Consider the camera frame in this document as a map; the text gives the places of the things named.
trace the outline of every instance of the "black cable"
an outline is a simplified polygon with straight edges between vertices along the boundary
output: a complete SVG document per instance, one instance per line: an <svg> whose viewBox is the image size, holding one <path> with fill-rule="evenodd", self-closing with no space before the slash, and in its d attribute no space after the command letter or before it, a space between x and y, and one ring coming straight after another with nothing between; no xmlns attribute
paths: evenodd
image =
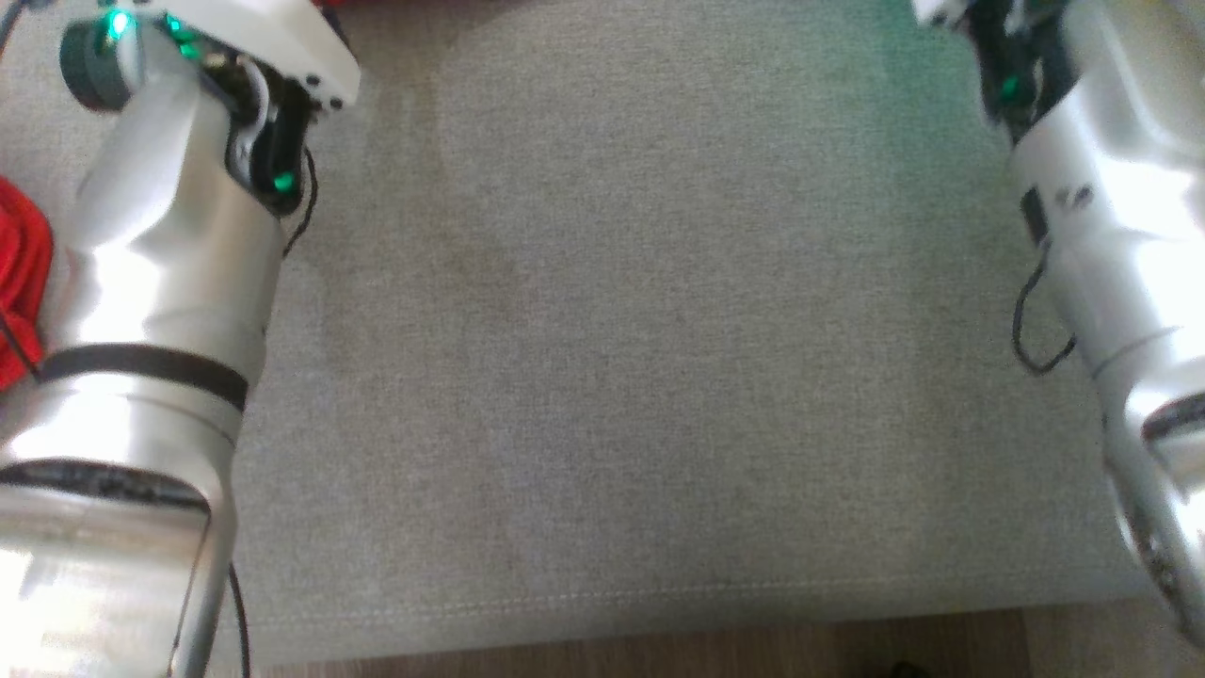
<svg viewBox="0 0 1205 678"><path fill-rule="evenodd" d="M24 8L25 0L12 0L4 14L0 14L0 57L4 55L4 48L8 45L12 29L17 26L17 19L20 18L20 12Z"/></svg>
<svg viewBox="0 0 1205 678"><path fill-rule="evenodd" d="M17 360L20 361L20 365L25 366L25 372L34 378L35 383L41 384L42 371L34 365L34 361L29 360L29 354L25 353L20 342L17 341L17 335L13 334L12 326L8 325L8 318L5 317L4 311L0 311L0 332L4 332L5 342L8 343L8 348L12 349L12 353L17 355Z"/></svg>
<svg viewBox="0 0 1205 678"><path fill-rule="evenodd" d="M1063 350L1045 364L1039 364L1030 358L1030 355L1025 352L1025 347L1022 344L1021 334L1025 322L1025 300L1029 297L1029 294L1034 290L1034 288L1038 287L1038 283L1042 278L1042 273L1046 272L1046 255L1050 252L1050 243L1042 242L1040 247L1042 257L1038 260L1038 267L1034 269L1029 279L1027 279L1025 284L1021 288L1021 294L1017 295L1017 303L1012 308L1012 353L1017 356L1021 365L1029 371L1029 375L1033 375L1034 377L1042 377L1053 372L1060 362L1066 360L1066 358L1075 352L1076 344L1075 336L1071 336L1066 346L1063 347Z"/></svg>
<svg viewBox="0 0 1205 678"><path fill-rule="evenodd" d="M310 172L310 204L305 207L305 216L301 217L301 223L298 225L298 229L293 231L293 236L289 237L288 243L284 244L283 258L286 259L289 258L289 253L298 243L298 240L300 240L301 236L305 235L305 231L308 230L310 222L313 219L313 208L318 204L318 170L315 167L313 153L310 152L310 148L305 149L305 163L306 170Z"/></svg>
<svg viewBox="0 0 1205 678"><path fill-rule="evenodd" d="M242 605L242 588L239 574L230 562L230 596L234 599L234 613L239 620L239 647L242 649L242 678L251 678L251 633L247 631L247 608Z"/></svg>

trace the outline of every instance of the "green led light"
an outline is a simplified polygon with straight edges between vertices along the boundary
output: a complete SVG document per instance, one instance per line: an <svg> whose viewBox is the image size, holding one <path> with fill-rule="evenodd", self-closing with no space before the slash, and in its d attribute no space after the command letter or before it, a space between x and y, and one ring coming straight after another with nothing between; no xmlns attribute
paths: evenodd
<svg viewBox="0 0 1205 678"><path fill-rule="evenodd" d="M114 10L108 14L108 39L117 42L134 26L134 17L128 12Z"/></svg>
<svg viewBox="0 0 1205 678"><path fill-rule="evenodd" d="M289 190L293 190L294 185L296 185L296 177L293 176L293 172L287 171L272 179L272 183L276 185L277 191L288 193Z"/></svg>
<svg viewBox="0 0 1205 678"><path fill-rule="evenodd" d="M1017 92L1021 89L1021 78L1017 76L1011 76L1004 81L1000 86L1000 98L1005 101L1011 101L1016 99Z"/></svg>

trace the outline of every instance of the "couch cushion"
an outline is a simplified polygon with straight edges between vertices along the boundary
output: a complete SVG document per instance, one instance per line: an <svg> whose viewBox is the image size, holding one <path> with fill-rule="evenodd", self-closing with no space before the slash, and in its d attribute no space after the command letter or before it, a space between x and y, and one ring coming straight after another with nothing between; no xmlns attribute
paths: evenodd
<svg viewBox="0 0 1205 678"><path fill-rule="evenodd" d="M52 219L108 124L63 16L0 66ZM1138 590L1084 371L1010 354L1034 252L970 52L907 2L342 16L363 99L235 468L258 661Z"/></svg>

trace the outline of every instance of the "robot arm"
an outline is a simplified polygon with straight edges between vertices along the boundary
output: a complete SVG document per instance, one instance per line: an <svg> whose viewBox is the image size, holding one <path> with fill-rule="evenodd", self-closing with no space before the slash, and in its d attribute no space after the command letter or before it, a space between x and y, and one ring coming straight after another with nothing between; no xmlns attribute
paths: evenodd
<svg viewBox="0 0 1205 678"><path fill-rule="evenodd" d="M70 278L0 448L0 673L200 677L278 217L359 70L308 0L122 2L69 26L61 61L120 118L57 228Z"/></svg>
<svg viewBox="0 0 1205 678"><path fill-rule="evenodd" d="M984 110L1012 138L1018 202L1100 396L1123 537L1205 645L1205 46L1150 0L915 8L976 49Z"/></svg>

